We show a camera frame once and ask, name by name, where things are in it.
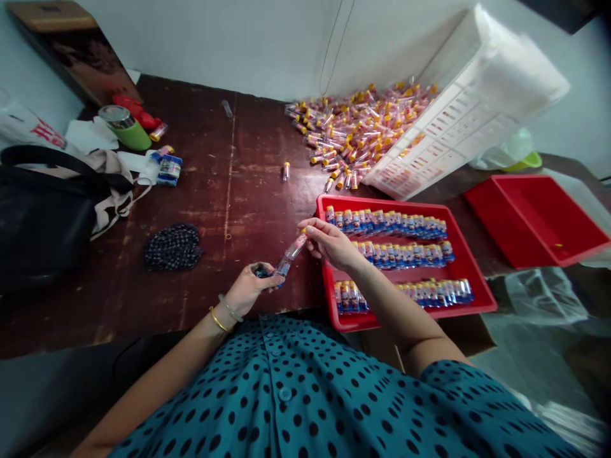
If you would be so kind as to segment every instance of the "woman's hand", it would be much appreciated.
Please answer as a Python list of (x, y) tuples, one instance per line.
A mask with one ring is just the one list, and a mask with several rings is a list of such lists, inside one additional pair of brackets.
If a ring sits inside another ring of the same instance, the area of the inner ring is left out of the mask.
[[(265, 267), (266, 271), (271, 275), (270, 277), (257, 278), (253, 273), (252, 267), (256, 268), (259, 264)], [(250, 264), (244, 267), (229, 292), (225, 295), (229, 307), (240, 316), (246, 315), (252, 309), (261, 291), (265, 289), (273, 291), (272, 288), (284, 283), (285, 278), (282, 275), (273, 275), (274, 271), (274, 267), (268, 263)]]
[(332, 224), (324, 222), (322, 219), (305, 219), (297, 225), (298, 229), (305, 227), (306, 233), (310, 236), (307, 249), (316, 259), (326, 257), (331, 264), (339, 270), (348, 272), (366, 263), (365, 257), (352, 245), (352, 242)]

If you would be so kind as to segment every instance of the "bracelet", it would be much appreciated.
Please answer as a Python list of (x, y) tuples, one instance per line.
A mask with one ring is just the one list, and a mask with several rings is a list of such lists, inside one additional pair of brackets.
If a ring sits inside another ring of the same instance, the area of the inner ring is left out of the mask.
[(229, 311), (229, 314), (231, 315), (231, 318), (233, 318), (234, 320), (236, 320), (239, 323), (243, 323), (244, 322), (244, 318), (242, 318), (240, 315), (238, 315), (234, 309), (232, 309), (231, 307), (229, 307), (229, 304), (227, 303), (227, 301), (225, 300), (225, 296), (224, 295), (218, 295), (218, 299), (219, 301), (221, 301), (221, 304), (223, 304), (224, 306), (226, 306), (227, 310)]
[(231, 334), (233, 332), (233, 330), (228, 330), (226, 327), (224, 327), (221, 322), (219, 320), (216, 319), (216, 317), (214, 316), (214, 307), (210, 307), (210, 314), (212, 315), (212, 319), (214, 320), (214, 322), (218, 325), (219, 328), (221, 328), (223, 331), (225, 331), (227, 334)]

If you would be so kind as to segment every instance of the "teal dress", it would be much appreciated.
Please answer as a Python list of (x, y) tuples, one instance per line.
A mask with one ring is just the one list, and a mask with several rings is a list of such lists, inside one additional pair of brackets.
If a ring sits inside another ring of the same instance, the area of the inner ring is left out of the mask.
[(580, 456), (489, 375), (437, 361), (420, 379), (328, 326), (260, 316), (111, 456)]

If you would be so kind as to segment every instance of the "woman's left hand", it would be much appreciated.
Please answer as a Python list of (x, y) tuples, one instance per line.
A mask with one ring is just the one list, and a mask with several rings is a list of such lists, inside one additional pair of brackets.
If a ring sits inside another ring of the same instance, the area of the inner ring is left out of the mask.
[(259, 264), (262, 264), (266, 271), (272, 275), (268, 278), (258, 278), (252, 270), (252, 266), (256, 267), (258, 264), (247, 265), (242, 269), (231, 289), (225, 295), (229, 307), (240, 316), (246, 315), (253, 308), (256, 299), (263, 290), (273, 291), (273, 288), (284, 283), (285, 278), (282, 275), (273, 275), (276, 269), (271, 264)]

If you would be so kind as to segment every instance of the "gold bangle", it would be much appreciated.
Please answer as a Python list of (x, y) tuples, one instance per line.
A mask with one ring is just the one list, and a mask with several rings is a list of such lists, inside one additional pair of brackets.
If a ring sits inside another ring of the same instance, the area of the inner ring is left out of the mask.
[(214, 307), (210, 307), (210, 314), (212, 315), (212, 319), (214, 320), (214, 322), (218, 325), (219, 328), (221, 328), (223, 331), (225, 331), (227, 334), (231, 334), (233, 332), (233, 330), (228, 330), (226, 327), (224, 327), (221, 322), (219, 320), (216, 319), (216, 317), (214, 316)]

